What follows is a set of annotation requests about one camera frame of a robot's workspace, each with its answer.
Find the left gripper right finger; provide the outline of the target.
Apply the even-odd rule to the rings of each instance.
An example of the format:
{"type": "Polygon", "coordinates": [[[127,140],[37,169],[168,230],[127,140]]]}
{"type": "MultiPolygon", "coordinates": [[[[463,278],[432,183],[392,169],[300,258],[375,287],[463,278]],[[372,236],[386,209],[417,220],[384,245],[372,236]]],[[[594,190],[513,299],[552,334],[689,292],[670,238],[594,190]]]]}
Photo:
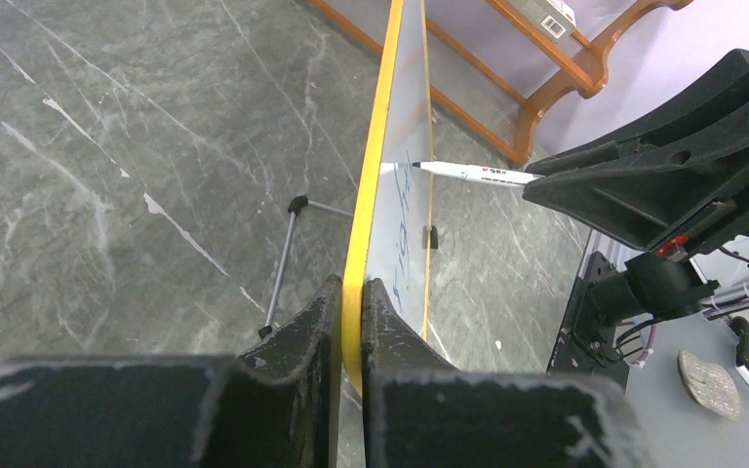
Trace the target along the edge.
{"type": "Polygon", "coordinates": [[[363,289],[363,421],[370,467],[652,467],[635,412],[610,379],[456,368],[363,289]]]}

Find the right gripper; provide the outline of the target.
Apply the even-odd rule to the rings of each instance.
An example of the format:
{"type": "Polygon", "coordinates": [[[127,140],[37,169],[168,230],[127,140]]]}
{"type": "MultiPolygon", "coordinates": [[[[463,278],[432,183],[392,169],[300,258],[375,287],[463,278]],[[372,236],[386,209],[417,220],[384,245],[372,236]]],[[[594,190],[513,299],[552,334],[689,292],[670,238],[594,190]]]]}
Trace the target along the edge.
{"type": "Polygon", "coordinates": [[[543,159],[542,173],[525,200],[635,250],[688,258],[749,234],[749,51],[731,50],[645,116],[543,159]]]}

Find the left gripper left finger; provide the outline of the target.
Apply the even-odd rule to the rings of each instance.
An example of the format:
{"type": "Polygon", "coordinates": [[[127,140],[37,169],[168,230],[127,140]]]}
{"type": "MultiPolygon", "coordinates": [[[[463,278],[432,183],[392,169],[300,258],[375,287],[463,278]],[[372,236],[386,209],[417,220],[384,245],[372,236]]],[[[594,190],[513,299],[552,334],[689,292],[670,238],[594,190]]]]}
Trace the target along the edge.
{"type": "Polygon", "coordinates": [[[239,355],[0,365],[0,467],[333,467],[341,281],[239,355]]]}

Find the yellow framed whiteboard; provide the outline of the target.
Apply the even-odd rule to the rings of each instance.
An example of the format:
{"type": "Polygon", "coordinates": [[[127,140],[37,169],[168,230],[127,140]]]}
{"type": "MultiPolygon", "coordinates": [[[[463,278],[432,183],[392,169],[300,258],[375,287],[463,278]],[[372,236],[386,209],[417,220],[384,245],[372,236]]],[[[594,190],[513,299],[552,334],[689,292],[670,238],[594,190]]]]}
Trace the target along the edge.
{"type": "Polygon", "coordinates": [[[392,1],[342,275],[341,349],[363,401],[365,460],[375,467],[376,348],[427,339],[432,155],[425,4],[392,1]]]}

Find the blue whiteboard marker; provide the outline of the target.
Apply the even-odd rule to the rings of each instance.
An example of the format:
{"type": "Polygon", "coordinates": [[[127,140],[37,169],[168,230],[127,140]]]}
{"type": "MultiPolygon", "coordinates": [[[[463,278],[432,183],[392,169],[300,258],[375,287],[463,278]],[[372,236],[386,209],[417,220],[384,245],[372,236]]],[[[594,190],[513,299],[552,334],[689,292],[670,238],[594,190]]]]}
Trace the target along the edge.
{"type": "Polygon", "coordinates": [[[435,176],[496,186],[524,187],[541,179],[526,172],[441,161],[414,162],[412,167],[435,176]]]}

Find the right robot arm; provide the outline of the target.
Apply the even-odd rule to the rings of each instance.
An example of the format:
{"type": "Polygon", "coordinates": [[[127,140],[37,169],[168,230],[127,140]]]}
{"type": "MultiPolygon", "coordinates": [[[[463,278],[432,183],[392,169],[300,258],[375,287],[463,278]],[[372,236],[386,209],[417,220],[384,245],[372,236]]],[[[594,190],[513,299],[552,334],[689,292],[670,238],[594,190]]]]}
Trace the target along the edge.
{"type": "Polygon", "coordinates": [[[697,312],[718,284],[690,259],[749,234],[749,51],[728,52],[654,111],[529,172],[527,201],[637,252],[587,289],[597,323],[697,312]]]}

